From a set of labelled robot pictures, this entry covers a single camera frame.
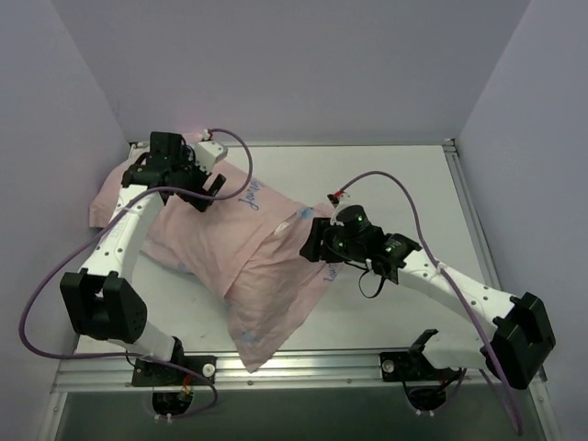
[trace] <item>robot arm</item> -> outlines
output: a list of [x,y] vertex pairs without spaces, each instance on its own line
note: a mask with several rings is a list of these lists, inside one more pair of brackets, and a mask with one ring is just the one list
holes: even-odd
[[[443,268],[455,280],[473,313],[489,336],[510,385],[525,389],[555,345],[543,302],[526,293],[517,298],[487,287],[442,263],[432,262],[421,245],[401,234],[384,233],[372,225],[363,207],[342,193],[329,195],[335,206],[329,218],[315,218],[300,255],[316,262],[358,262],[369,271],[431,299],[469,320]],[[415,342],[434,369],[488,368],[495,374],[480,338],[426,330]]]
[[[149,322],[147,307],[131,285],[143,240],[170,195],[152,193],[131,209],[126,206],[153,187],[180,187],[215,196],[226,180],[224,176],[218,175],[208,190],[203,186],[214,164],[226,155],[226,148],[214,141],[191,147],[179,134],[152,132],[149,153],[123,176],[112,218],[123,209],[127,213],[100,240],[79,272],[62,277],[60,288],[76,333],[163,361],[182,355],[181,342]],[[180,197],[199,211],[211,203]]]

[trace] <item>purple cable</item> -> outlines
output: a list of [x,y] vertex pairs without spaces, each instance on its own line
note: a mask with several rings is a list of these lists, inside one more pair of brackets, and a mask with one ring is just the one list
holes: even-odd
[[508,405],[508,402],[504,401],[504,397],[501,396],[496,385],[492,382],[490,377],[488,377],[488,374],[485,371],[483,371],[482,369],[480,369],[480,373],[483,376],[483,378],[486,380],[488,385],[490,386],[490,389],[492,390],[492,393],[494,394],[496,399],[503,405],[504,411],[506,412],[506,416],[508,416],[508,420],[511,422],[511,425],[515,426],[516,425],[515,412],[513,412],[513,409],[511,408],[511,406]]
[[[391,174],[386,173],[386,172],[380,172],[380,171],[365,172],[365,173],[353,178],[347,184],[342,186],[340,191],[347,190],[350,186],[352,186],[359,179],[363,179],[364,177],[370,176],[370,175],[385,176],[385,177],[391,179],[392,181],[394,181],[394,183],[398,187],[400,187],[400,189],[402,190],[402,193],[404,193],[404,196],[408,199],[408,202],[411,205],[411,209],[413,211],[413,216],[414,216],[414,224],[416,226],[416,234],[419,238],[419,241],[421,241],[421,245],[423,246],[424,252],[428,256],[429,260],[433,263],[435,268],[438,269],[439,261],[435,259],[435,257],[433,256],[433,252],[431,252],[429,245],[427,244],[426,240],[424,239],[423,229],[421,227],[421,220],[419,218],[419,214],[416,209],[416,205],[414,204],[414,199],[411,196],[411,194],[408,192],[408,189],[404,186],[404,184],[400,180],[398,180],[396,177],[394,177]],[[496,369],[496,373],[498,375],[498,378],[503,383],[504,390],[506,391],[506,396],[508,397],[508,401],[510,402],[511,406],[509,408],[506,405],[506,402],[501,401],[501,403],[505,407],[505,411],[508,414],[513,415],[513,419],[511,419],[511,423],[513,423],[513,428],[516,431],[516,434],[519,436],[522,436],[523,435],[523,418],[521,416],[521,410],[519,408],[518,402],[516,401],[516,397],[515,397],[515,393],[513,391],[513,388],[509,384],[508,379],[506,378],[506,374],[504,373],[503,367],[501,366],[500,362],[498,361],[498,356],[496,356],[494,349],[492,349],[492,345],[490,343],[490,339],[488,338],[488,335],[486,335],[486,333],[484,332],[484,329],[482,328],[480,321],[478,320],[478,318],[474,314],[473,309],[468,304],[468,301],[464,297],[463,293],[461,292],[461,289],[459,289],[458,284],[455,282],[453,277],[450,276],[448,274],[448,272],[443,267],[440,269],[440,273],[446,279],[449,286],[454,290],[454,292],[458,296],[458,299],[461,302],[461,304],[463,305],[464,309],[466,310],[466,313],[468,314],[469,319],[471,320],[472,324],[476,328],[476,331],[480,335],[480,339],[484,343],[484,347],[488,353],[488,356],[490,357],[490,360],[492,361],[492,364],[494,365],[494,368]]]
[[100,231],[92,239],[90,239],[87,242],[85,242],[84,244],[82,244],[78,249],[71,252],[59,264],[57,264],[57,266],[54,267],[49,272],[49,274],[47,276],[45,276],[45,278],[43,278],[41,280],[39,285],[35,288],[32,295],[28,299],[28,301],[25,305],[25,308],[22,311],[22,314],[20,316],[20,322],[18,324],[18,337],[20,338],[20,341],[22,342],[23,346],[25,346],[30,352],[32,352],[33,354],[35,354],[37,356],[43,356],[45,358],[51,358],[54,360],[88,360],[88,359],[93,359],[93,358],[111,358],[111,357],[116,357],[116,356],[134,356],[137,358],[147,359],[153,363],[157,363],[162,366],[166,366],[168,368],[174,368],[177,370],[181,370],[182,372],[186,372],[187,374],[192,375],[195,378],[198,378],[201,381],[207,383],[207,385],[210,387],[210,389],[212,390],[212,393],[214,395],[212,401],[209,404],[206,404],[200,408],[195,409],[194,411],[188,411],[188,412],[183,413],[181,415],[176,415],[176,416],[172,417],[173,419],[187,417],[187,416],[193,416],[193,415],[196,415],[197,413],[201,413],[203,411],[206,411],[207,409],[214,406],[217,402],[217,399],[218,399],[218,392],[217,392],[216,388],[214,387],[214,385],[208,379],[199,375],[197,372],[194,372],[191,369],[188,369],[186,367],[182,367],[182,366],[179,366],[174,363],[167,362],[167,361],[159,360],[159,359],[153,358],[151,356],[145,356],[144,354],[124,353],[124,352],[122,352],[122,353],[121,352],[104,352],[104,353],[96,353],[96,354],[63,355],[63,354],[52,354],[50,352],[43,351],[43,350],[35,347],[29,341],[29,339],[27,337],[27,331],[26,331],[27,318],[28,318],[28,315],[30,314],[30,310],[32,309],[33,304],[35,303],[35,301],[39,297],[39,294],[43,291],[43,289],[47,286],[47,284],[55,277],[55,275],[57,275],[57,273],[59,273],[67,264],[69,264],[72,260],[74,260],[85,249],[89,248],[93,243],[96,243],[102,237],[104,237],[104,235],[107,232],[109,232],[112,229],[112,227],[114,227],[117,224],[117,222],[119,222],[120,219],[122,219],[122,217],[127,213],[127,209],[132,208],[135,204],[137,204],[137,202],[139,202],[141,199],[143,199],[147,195],[151,195],[152,193],[165,191],[165,192],[180,193],[183,195],[190,196],[192,198],[200,198],[200,199],[206,199],[206,200],[226,200],[226,199],[234,198],[235,196],[239,195],[242,191],[244,191],[247,188],[247,186],[249,185],[249,182],[251,181],[251,177],[253,175],[253,172],[254,172],[254,162],[253,162],[253,158],[251,156],[251,152],[249,150],[249,147],[247,147],[247,144],[245,143],[245,141],[236,133],[233,133],[232,131],[226,130],[226,129],[210,129],[209,133],[226,133],[228,135],[231,135],[235,140],[237,140],[243,146],[243,149],[245,150],[245,154],[247,155],[247,162],[248,162],[248,167],[249,167],[248,171],[247,171],[247,177],[245,178],[245,182],[243,182],[243,185],[238,190],[234,191],[233,193],[231,193],[230,195],[227,195],[227,196],[200,195],[199,193],[195,193],[192,191],[184,190],[182,188],[175,188],[175,187],[154,187],[154,188],[150,188],[150,189],[142,192],[139,196],[137,196],[136,198],[131,200],[126,205],[125,209],[122,209],[120,211],[120,213],[117,216],[115,216],[108,223],[108,225],[106,227],[104,227],[104,229],[102,229],[102,231]]

